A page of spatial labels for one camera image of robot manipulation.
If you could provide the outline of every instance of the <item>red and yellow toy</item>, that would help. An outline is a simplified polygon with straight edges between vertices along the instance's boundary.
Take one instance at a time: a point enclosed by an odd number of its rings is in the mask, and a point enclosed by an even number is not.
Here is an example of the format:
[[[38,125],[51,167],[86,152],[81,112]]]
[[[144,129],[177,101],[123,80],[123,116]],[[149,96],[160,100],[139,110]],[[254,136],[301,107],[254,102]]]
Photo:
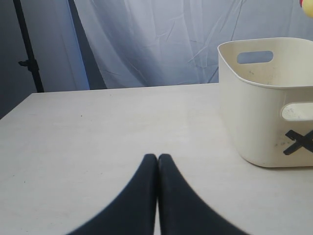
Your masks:
[[[308,17],[313,18],[313,0],[300,0],[300,6]]]

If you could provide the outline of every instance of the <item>white backdrop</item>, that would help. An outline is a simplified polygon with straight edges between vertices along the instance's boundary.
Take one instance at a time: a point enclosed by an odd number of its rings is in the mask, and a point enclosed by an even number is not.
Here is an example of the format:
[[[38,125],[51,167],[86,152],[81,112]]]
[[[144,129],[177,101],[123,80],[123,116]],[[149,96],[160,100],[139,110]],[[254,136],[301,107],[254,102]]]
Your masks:
[[[299,0],[75,0],[108,88],[218,82],[220,43],[313,40]]]

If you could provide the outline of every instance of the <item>black x mark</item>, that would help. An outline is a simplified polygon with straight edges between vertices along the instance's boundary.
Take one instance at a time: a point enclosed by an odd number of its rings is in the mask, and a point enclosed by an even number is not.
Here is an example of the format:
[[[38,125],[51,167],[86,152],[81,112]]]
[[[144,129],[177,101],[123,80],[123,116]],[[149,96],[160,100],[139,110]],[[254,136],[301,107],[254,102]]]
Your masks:
[[[305,149],[313,153],[313,141],[312,141],[313,131],[309,132],[305,136],[302,136],[301,134],[296,133],[293,130],[290,130],[286,133],[286,136],[289,139],[296,141],[296,143],[294,143],[292,146],[290,146],[284,151],[285,155],[290,155],[291,153],[294,153],[301,147],[304,147]]]

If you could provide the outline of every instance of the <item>table surface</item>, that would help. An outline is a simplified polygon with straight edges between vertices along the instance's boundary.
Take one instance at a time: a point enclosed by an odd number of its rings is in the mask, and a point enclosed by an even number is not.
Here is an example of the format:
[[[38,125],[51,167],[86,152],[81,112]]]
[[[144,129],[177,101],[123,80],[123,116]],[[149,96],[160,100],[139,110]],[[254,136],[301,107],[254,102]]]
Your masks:
[[[198,195],[248,233],[312,233],[313,168],[243,160],[220,118],[218,84],[202,84],[29,96],[0,120],[1,234],[70,232],[111,202],[146,153],[171,154]]]

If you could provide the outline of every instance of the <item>storage basket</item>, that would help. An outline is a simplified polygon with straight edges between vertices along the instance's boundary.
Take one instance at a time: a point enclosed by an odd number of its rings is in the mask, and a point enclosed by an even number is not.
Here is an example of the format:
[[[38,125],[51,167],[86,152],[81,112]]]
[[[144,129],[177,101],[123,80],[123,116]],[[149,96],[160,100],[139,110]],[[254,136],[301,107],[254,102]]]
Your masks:
[[[221,113],[239,154],[263,167],[313,166],[313,42],[254,39],[218,51]]]

